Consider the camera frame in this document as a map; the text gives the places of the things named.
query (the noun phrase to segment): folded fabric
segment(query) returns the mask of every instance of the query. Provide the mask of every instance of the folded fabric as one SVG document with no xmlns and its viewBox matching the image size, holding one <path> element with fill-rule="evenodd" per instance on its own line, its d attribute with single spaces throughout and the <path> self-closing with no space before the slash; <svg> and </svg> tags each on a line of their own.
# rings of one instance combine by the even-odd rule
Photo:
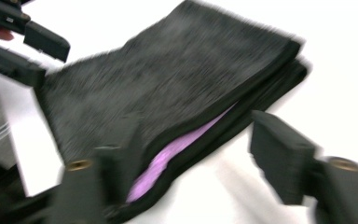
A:
<svg viewBox="0 0 358 224">
<path fill-rule="evenodd" d="M 185 1 L 121 49 L 47 76 L 37 96 L 65 161 L 87 158 L 111 143 L 118 120 L 142 115 L 139 177 L 110 217 L 122 222 L 303 80 L 299 49 L 290 35 Z"/>
</svg>

